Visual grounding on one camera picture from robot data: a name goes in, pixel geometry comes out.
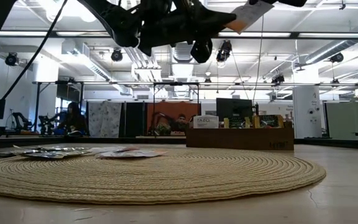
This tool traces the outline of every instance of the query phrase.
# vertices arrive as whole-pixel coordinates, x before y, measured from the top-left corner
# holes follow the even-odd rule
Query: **monitor screen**
[[[249,119],[252,120],[252,116],[254,115],[252,111],[252,100],[217,98],[216,115],[219,116],[219,121],[233,116],[240,116],[242,118],[249,117]]]

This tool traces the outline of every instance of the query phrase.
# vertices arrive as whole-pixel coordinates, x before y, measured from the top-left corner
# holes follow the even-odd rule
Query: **woven placemat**
[[[304,187],[326,175],[292,156],[230,149],[168,150],[148,159],[0,159],[0,195],[100,204],[221,200]]]

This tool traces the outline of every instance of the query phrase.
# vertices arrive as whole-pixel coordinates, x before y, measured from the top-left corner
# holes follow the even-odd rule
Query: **curtain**
[[[95,138],[118,138],[122,103],[89,102],[89,134]]]

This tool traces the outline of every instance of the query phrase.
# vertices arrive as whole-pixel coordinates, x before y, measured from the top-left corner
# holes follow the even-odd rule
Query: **ceiling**
[[[126,8],[139,1],[123,1]],[[231,12],[237,6],[243,5],[245,1],[237,0],[207,0],[207,8],[215,11]],[[349,32],[358,26],[358,0],[346,0],[345,10],[339,10],[341,0],[309,0],[303,8],[289,7],[283,4],[275,4],[275,8],[266,13],[264,18],[259,19],[250,26],[247,31],[274,31],[274,32]],[[55,30],[104,30],[104,27],[97,20],[85,22],[75,13],[67,12],[55,26]],[[3,30],[47,30],[51,24],[47,17],[45,7],[37,0],[18,1],[11,11]],[[40,38],[0,38],[0,53],[8,45],[13,46],[38,46]],[[61,45],[64,39],[50,39],[47,47],[49,53],[60,60],[63,65],[60,69],[60,76],[72,76],[79,80],[95,81],[96,75],[86,66],[76,61],[67,60],[62,55]],[[113,75],[120,73],[115,79],[117,81],[133,81],[131,77],[132,61],[123,51],[123,60],[113,62],[110,58],[111,52],[115,47],[119,47],[112,39],[81,39],[74,41],[81,45],[85,43],[90,49],[90,57],[105,70]],[[214,50],[222,44],[222,39],[213,39]],[[308,55],[320,49],[331,40],[270,40],[270,39],[231,39],[232,54],[228,58],[223,68],[219,68],[216,62],[216,54],[212,53],[211,58],[204,64],[195,64],[192,80],[203,81],[206,72],[211,73],[212,82],[270,82],[269,74],[277,68],[284,60],[288,60],[294,55]],[[161,68],[162,78],[172,78],[172,49],[169,46],[155,47],[154,57]],[[19,52],[19,58],[30,59],[31,52]],[[333,69],[330,62],[319,62],[319,77],[321,82],[329,83],[333,76],[349,74],[358,70],[358,44],[342,51],[345,60],[335,64]],[[288,66],[283,67],[282,71],[286,81],[291,82],[293,70]],[[347,79],[348,83],[357,83],[358,76]],[[241,86],[230,87],[231,89],[242,89]]]

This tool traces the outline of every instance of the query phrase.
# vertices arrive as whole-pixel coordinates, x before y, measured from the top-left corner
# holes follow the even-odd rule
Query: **white pillar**
[[[308,66],[294,73],[295,83],[319,83],[318,68]],[[294,127],[296,138],[320,138],[321,110],[318,86],[293,89]]]

